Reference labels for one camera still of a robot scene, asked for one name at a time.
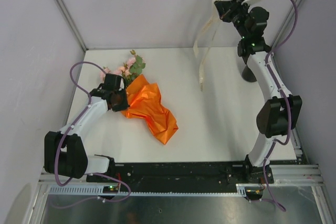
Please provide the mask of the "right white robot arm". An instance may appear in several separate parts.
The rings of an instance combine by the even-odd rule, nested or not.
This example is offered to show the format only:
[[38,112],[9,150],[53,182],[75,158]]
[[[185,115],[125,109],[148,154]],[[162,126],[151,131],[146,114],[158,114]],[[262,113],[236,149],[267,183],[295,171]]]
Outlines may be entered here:
[[265,101],[256,117],[259,131],[256,143],[238,172],[245,181],[256,183],[271,174],[269,158],[275,146],[290,142],[302,99],[286,88],[271,60],[272,48],[264,39],[269,12],[259,6],[250,8],[248,1],[215,0],[214,6],[220,20],[232,23],[241,36],[237,54],[246,65],[242,77],[258,82]]

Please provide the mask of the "orange flower bouquet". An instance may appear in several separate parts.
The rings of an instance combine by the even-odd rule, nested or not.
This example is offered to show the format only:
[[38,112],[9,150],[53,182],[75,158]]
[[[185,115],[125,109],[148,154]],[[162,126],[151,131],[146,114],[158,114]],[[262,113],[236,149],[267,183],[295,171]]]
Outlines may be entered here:
[[112,71],[103,67],[100,78],[103,81],[106,74],[116,74],[124,78],[124,87],[129,108],[121,113],[128,119],[142,119],[150,133],[163,145],[179,129],[172,112],[162,105],[162,96],[157,83],[149,83],[143,71],[146,62],[135,50],[130,51],[131,58]]

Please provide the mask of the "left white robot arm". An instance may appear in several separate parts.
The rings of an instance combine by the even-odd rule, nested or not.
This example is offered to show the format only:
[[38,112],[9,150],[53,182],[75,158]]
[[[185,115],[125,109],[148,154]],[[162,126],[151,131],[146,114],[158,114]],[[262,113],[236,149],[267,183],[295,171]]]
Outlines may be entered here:
[[44,169],[48,173],[81,178],[97,173],[105,182],[115,178],[115,162],[105,155],[88,155],[85,139],[95,123],[108,111],[119,112],[129,107],[125,78],[107,74],[104,82],[93,89],[87,104],[71,122],[59,131],[50,131],[44,139]]

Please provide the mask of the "cream printed ribbon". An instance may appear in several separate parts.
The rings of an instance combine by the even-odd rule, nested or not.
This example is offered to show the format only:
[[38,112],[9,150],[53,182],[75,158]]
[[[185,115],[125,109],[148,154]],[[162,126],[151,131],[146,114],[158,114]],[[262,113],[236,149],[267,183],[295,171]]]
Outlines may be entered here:
[[215,2],[222,0],[212,0],[211,15],[203,27],[199,30],[194,40],[193,53],[195,58],[201,56],[198,67],[198,81],[201,91],[204,90],[205,82],[205,63],[210,49],[213,46],[214,38],[219,28],[220,18],[215,6]]

